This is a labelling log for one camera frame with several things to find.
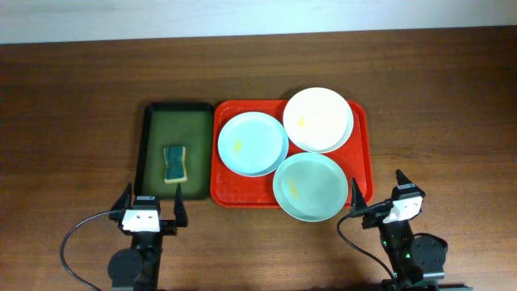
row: table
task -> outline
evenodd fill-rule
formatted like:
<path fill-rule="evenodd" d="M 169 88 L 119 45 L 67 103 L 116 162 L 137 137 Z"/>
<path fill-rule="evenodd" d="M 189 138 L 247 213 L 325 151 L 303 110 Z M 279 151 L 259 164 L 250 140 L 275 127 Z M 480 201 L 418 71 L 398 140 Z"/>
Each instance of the table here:
<path fill-rule="evenodd" d="M 2 289 L 84 290 L 61 267 L 66 231 L 109 209 L 134 179 L 152 101 L 288 98 L 323 86 L 364 107 L 376 196 L 401 168 L 427 192 L 411 224 L 449 243 L 445 283 L 517 284 L 517 27 L 15 44 L 2 54 Z M 162 218 L 173 218 L 172 202 Z M 387 278 L 337 235 L 278 209 L 186 203 L 163 243 L 166 290 L 346 288 Z M 388 263 L 377 230 L 343 232 Z M 107 262 L 130 238 L 106 218 L 65 256 L 109 289 Z"/>

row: plate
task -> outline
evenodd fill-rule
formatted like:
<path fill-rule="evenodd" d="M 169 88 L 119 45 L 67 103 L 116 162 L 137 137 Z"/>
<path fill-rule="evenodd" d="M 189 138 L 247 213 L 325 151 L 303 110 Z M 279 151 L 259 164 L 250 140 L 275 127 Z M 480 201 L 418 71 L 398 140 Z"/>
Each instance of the plate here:
<path fill-rule="evenodd" d="M 350 106 L 340 94 L 315 87 L 289 100 L 283 122 L 296 146 L 309 152 L 325 152 L 342 140 L 350 113 Z"/>
<path fill-rule="evenodd" d="M 225 124 L 217 149 L 231 171 L 259 177 L 273 172 L 285 160 L 289 139 L 277 119 L 261 112 L 246 112 Z"/>
<path fill-rule="evenodd" d="M 280 207 L 302 221 L 324 221 L 336 215 L 348 197 L 341 167 L 322 154 L 301 153 L 286 159 L 273 178 Z"/>

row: red tray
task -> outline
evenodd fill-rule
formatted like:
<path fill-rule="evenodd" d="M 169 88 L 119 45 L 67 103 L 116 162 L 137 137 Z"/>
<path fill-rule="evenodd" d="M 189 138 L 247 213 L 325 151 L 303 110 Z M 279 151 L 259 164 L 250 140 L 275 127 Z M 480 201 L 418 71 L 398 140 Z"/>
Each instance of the red tray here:
<path fill-rule="evenodd" d="M 229 100 L 216 108 L 212 141 L 212 173 L 210 194 L 216 203 L 234 208 L 279 208 L 273 194 L 275 172 L 263 177 L 249 178 L 233 173 L 221 161 L 217 152 L 217 139 L 222 127 L 232 117 L 243 112 L 264 112 L 282 122 L 287 100 Z M 339 149 L 325 154 L 332 158 L 345 172 L 349 195 L 345 207 L 350 207 L 351 178 L 355 178 L 364 199 L 373 198 L 372 162 L 366 114 L 356 102 L 348 101 L 354 114 L 354 128 L 348 141 Z M 288 157 L 303 152 L 289 141 Z"/>

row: sponge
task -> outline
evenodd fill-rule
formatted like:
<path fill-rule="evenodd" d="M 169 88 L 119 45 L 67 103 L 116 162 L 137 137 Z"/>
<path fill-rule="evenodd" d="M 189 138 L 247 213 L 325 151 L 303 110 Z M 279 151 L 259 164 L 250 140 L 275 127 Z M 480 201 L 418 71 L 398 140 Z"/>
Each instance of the sponge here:
<path fill-rule="evenodd" d="M 165 157 L 165 183 L 179 183 L 187 181 L 185 168 L 185 147 L 171 146 L 163 150 Z"/>

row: black cable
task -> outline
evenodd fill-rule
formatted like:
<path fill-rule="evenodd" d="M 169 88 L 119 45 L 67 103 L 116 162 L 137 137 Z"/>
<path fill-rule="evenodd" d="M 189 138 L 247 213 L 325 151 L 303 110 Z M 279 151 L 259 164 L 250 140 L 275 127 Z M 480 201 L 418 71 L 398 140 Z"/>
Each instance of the black cable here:
<path fill-rule="evenodd" d="M 102 290 L 99 287 L 91 284 L 90 282 L 82 279 L 80 276 L 78 276 L 76 273 L 74 273 L 74 271 L 72 271 L 70 266 L 66 263 L 66 261 L 65 261 L 65 245 L 66 245 L 66 241 L 68 241 L 68 239 L 70 238 L 70 236 L 74 233 L 74 231 L 76 229 L 78 229 L 83 224 L 89 222 L 90 220 L 92 220 L 94 218 L 97 218 L 97 217 L 104 216 L 104 215 L 108 215 L 108 214 L 112 214 L 112 213 L 117 213 L 117 212 L 119 212 L 119 210 L 112 210 L 112 211 L 106 211 L 106 212 L 103 212 L 103 213 L 97 213 L 94 216 L 88 217 L 87 219 L 79 222 L 76 226 L 74 226 L 71 230 L 69 230 L 69 232 L 65 235 L 65 237 L 63 238 L 63 242 L 61 243 L 61 248 L 59 249 L 59 256 L 61 258 L 61 263 L 63 264 L 63 268 L 65 268 L 65 270 L 68 273 L 70 273 L 70 275 L 72 275 L 72 277 L 74 277 L 75 279 L 77 279 L 78 281 L 80 281 L 84 285 L 92 288 L 95 291 L 102 291 Z"/>
<path fill-rule="evenodd" d="M 344 236 L 344 234 L 341 232 L 341 230 L 339 229 L 339 227 L 341 226 L 341 223 L 343 223 L 343 221 L 345 221 L 345 219 L 349 218 L 350 217 L 350 214 L 344 216 L 343 218 L 341 218 L 339 221 L 338 221 L 338 234 L 339 236 L 345 241 L 345 243 L 348 243 L 350 245 L 350 247 L 353 247 L 354 249 L 356 249 L 357 251 L 359 251 L 360 253 L 362 254 L 365 254 L 367 256 L 369 256 L 370 258 L 372 258 L 373 260 L 375 260 L 377 263 L 379 263 L 382 268 L 384 268 L 386 270 L 386 272 L 388 273 L 388 275 L 391 277 L 391 280 L 393 281 L 393 283 L 395 284 L 395 286 L 397 287 L 398 290 L 400 290 L 400 286 L 398 285 L 397 283 L 397 279 L 395 278 L 395 276 L 393 275 L 393 273 L 391 273 L 391 271 L 389 270 L 388 266 L 386 266 L 386 264 L 382 263 L 382 261 L 377 258 L 376 256 L 370 254 L 369 252 L 363 250 L 362 248 L 360 247 L 357 247 L 353 242 L 349 241 L 348 238 L 346 238 Z"/>

